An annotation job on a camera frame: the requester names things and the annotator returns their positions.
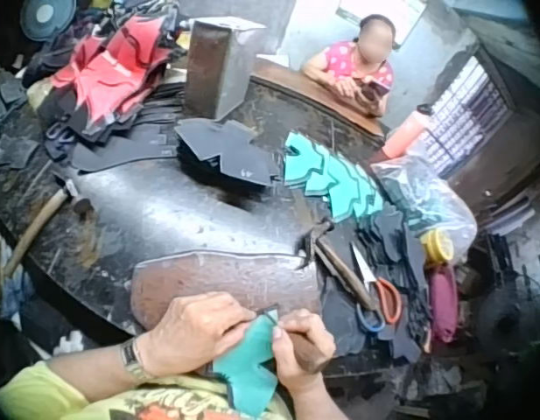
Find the wristwatch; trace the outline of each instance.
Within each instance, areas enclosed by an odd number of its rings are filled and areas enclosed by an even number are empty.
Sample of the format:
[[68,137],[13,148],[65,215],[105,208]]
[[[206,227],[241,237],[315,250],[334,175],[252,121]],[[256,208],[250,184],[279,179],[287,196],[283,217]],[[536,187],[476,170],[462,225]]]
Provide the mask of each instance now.
[[139,351],[136,346],[136,339],[129,339],[120,346],[120,354],[125,369],[137,380],[146,382],[154,378],[152,374],[145,372]]

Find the pink polka dot shirt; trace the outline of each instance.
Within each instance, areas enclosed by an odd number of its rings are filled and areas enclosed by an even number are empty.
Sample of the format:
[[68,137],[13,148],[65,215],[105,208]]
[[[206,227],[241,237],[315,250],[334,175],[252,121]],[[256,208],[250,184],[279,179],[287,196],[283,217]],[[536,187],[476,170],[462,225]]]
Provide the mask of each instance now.
[[394,72],[388,61],[384,61],[382,66],[373,73],[360,74],[356,72],[355,63],[353,61],[354,43],[349,41],[338,42],[337,44],[330,45],[324,50],[326,59],[328,61],[328,67],[326,72],[334,76],[336,79],[343,77],[353,77],[355,79],[367,79],[369,76],[373,77],[383,85],[392,88],[394,81]]

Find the hammer handle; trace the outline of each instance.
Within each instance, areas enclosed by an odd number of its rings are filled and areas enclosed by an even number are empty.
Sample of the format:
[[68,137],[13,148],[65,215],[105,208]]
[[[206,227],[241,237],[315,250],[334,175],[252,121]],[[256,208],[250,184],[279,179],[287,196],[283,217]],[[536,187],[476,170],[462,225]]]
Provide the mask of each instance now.
[[308,374],[322,372],[329,359],[303,334],[289,332],[298,365]]
[[376,311],[378,306],[375,300],[368,294],[367,290],[363,286],[361,279],[355,275],[355,273],[343,262],[339,255],[332,249],[325,238],[319,238],[317,240],[317,246],[320,247],[324,255],[330,260],[330,263],[336,268],[340,276],[349,285],[357,302],[369,311]]
[[31,246],[34,238],[36,238],[36,235],[39,234],[44,225],[58,211],[61,205],[66,201],[67,197],[67,192],[63,188],[60,188],[53,195],[53,197],[48,200],[46,205],[42,207],[40,213],[38,213],[36,218],[32,221],[31,225],[26,229],[25,233],[18,241],[11,258],[7,262],[7,265],[5,265],[3,279],[9,278],[13,275],[18,264],[23,259],[23,256],[25,256],[27,249]]

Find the plastic bottle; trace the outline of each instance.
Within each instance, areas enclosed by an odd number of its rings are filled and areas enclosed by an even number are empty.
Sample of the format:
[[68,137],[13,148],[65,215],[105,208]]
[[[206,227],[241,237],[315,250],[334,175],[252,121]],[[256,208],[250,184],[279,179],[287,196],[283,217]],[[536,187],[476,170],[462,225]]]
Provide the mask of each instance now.
[[418,105],[382,147],[382,152],[387,158],[394,159],[403,156],[408,147],[429,127],[432,115],[431,105]]

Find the round dark table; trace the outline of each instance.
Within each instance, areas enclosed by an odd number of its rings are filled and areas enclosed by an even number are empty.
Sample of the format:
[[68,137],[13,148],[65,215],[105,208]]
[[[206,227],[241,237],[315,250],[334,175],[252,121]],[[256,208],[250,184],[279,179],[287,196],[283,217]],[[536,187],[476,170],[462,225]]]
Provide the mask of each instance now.
[[[380,137],[332,110],[264,86],[256,78],[244,103],[226,119],[254,128],[259,136],[253,143],[272,151],[280,166],[284,141],[293,130],[363,165],[382,145]],[[42,136],[28,104],[11,115],[1,132],[35,140]],[[171,129],[172,142],[176,135]],[[53,165],[48,163],[39,147],[25,169],[0,167],[0,231],[10,241],[18,240],[57,191]],[[178,159],[135,162],[84,175],[67,171],[92,200],[95,216],[82,220],[63,206],[40,232],[25,263],[28,260],[91,312],[130,334],[141,331],[129,303],[137,263],[190,249],[292,254],[299,237],[328,212],[321,200],[305,199],[282,183],[252,197],[225,189],[221,177],[191,177]],[[348,243],[353,234],[353,218],[329,234],[346,261],[351,260]],[[390,362],[382,353],[339,358],[326,374],[360,375],[386,368]]]

